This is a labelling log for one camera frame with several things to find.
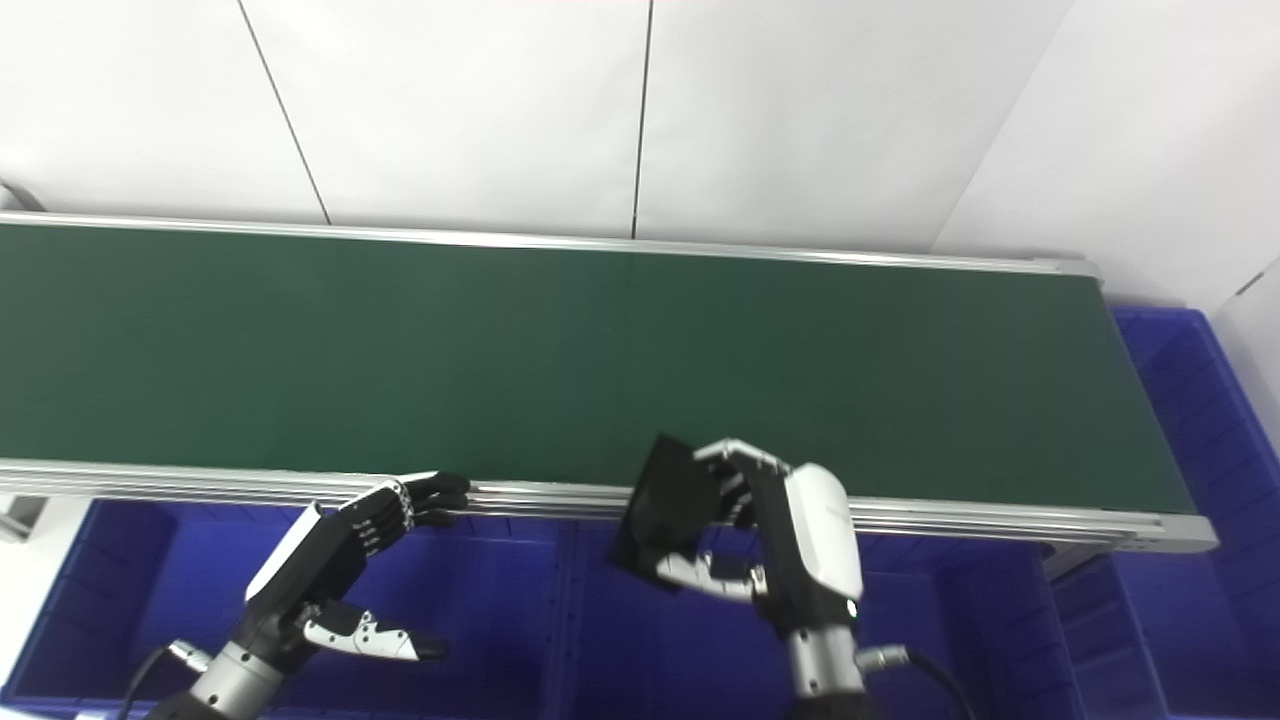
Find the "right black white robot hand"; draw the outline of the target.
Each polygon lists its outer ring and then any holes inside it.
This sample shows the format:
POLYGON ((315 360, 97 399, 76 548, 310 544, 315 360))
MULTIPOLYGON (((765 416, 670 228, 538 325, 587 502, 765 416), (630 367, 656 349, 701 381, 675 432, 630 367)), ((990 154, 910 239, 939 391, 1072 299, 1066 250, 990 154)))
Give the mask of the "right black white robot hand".
POLYGON ((754 529, 762 559, 730 577, 714 570, 710 553, 671 550, 658 556, 657 578, 753 603, 781 638, 855 642, 864 583, 842 482, 815 462, 792 465, 741 439, 694 450, 691 461, 716 488, 709 521, 754 529))

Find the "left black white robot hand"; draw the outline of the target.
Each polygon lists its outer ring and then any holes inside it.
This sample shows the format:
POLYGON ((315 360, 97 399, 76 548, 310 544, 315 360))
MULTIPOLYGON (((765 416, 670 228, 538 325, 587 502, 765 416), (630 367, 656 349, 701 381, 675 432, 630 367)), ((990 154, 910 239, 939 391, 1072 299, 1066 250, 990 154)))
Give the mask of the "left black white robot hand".
POLYGON ((292 675, 317 651, 436 662, 439 637, 415 633, 346 602, 369 560, 424 527, 451 527, 468 506, 468 479, 448 471, 392 477, 326 511, 310 503, 244 592, 229 642, 244 661, 292 675))

